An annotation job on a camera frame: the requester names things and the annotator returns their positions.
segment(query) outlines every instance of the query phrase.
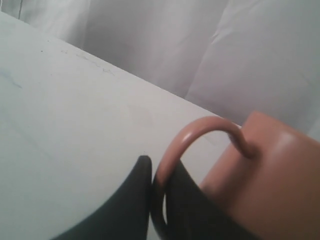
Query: mug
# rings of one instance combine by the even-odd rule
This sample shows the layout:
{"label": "mug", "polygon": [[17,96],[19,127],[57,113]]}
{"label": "mug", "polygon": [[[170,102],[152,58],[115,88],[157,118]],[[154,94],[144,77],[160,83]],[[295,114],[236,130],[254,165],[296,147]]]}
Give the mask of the mug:
{"label": "mug", "polygon": [[166,184],[186,149],[211,131],[226,132],[231,144],[200,184],[208,199],[258,238],[320,239],[320,143],[260,112],[241,129],[203,117],[173,139],[153,181],[151,217],[162,239]]}

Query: mug handle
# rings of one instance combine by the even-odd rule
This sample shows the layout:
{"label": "mug handle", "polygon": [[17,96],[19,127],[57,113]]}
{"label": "mug handle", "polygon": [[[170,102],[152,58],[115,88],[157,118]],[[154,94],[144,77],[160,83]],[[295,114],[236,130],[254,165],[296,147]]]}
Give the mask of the mug handle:
{"label": "mug handle", "polygon": [[254,147],[245,140],[238,126],[225,118],[206,116],[185,126],[166,149],[152,184],[150,213],[155,230],[163,240],[169,239],[168,227],[163,213],[166,184],[187,148],[199,137],[212,131],[226,132],[232,144],[244,157],[251,159],[255,155]]}

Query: table surface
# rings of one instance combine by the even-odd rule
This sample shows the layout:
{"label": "table surface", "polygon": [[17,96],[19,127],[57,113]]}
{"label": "table surface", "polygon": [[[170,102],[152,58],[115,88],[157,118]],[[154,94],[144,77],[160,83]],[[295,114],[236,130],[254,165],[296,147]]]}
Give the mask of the table surface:
{"label": "table surface", "polygon": [[[44,240],[105,202],[139,155],[155,171],[175,134],[213,115],[0,13],[0,239]],[[197,140],[182,160],[200,182],[229,144]],[[158,239],[150,224],[148,239]]]}

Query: white backdrop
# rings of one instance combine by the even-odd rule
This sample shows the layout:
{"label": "white backdrop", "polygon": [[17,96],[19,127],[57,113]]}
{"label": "white backdrop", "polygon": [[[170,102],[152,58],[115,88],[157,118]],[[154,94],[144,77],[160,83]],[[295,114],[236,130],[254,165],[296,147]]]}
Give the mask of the white backdrop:
{"label": "white backdrop", "polygon": [[23,0],[21,10],[21,0],[3,1],[3,11],[238,124],[259,110],[311,137],[320,129],[318,0]]}

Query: white fabric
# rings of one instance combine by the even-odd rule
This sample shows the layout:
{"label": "white fabric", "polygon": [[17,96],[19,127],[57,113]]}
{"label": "white fabric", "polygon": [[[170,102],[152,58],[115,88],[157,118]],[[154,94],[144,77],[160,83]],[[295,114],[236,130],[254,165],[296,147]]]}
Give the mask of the white fabric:
{"label": "white fabric", "polygon": [[21,19],[238,124],[259,110],[315,137],[319,9],[318,0],[23,0]]}

